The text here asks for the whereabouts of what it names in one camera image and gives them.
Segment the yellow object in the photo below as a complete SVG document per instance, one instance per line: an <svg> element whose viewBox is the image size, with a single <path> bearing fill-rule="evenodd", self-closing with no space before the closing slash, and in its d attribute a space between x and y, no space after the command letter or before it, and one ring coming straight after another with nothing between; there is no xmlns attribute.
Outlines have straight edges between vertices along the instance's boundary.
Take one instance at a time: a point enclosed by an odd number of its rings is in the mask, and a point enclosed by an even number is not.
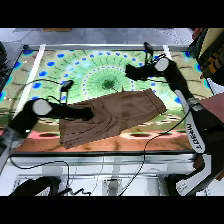
<svg viewBox="0 0 224 224"><path fill-rule="evenodd" d="M199 55L199 58L201 55L205 52L205 50L219 37L221 33L224 32L224 28L209 28L207 31L207 34L205 36L205 39L202 44L201 52Z"/></svg>

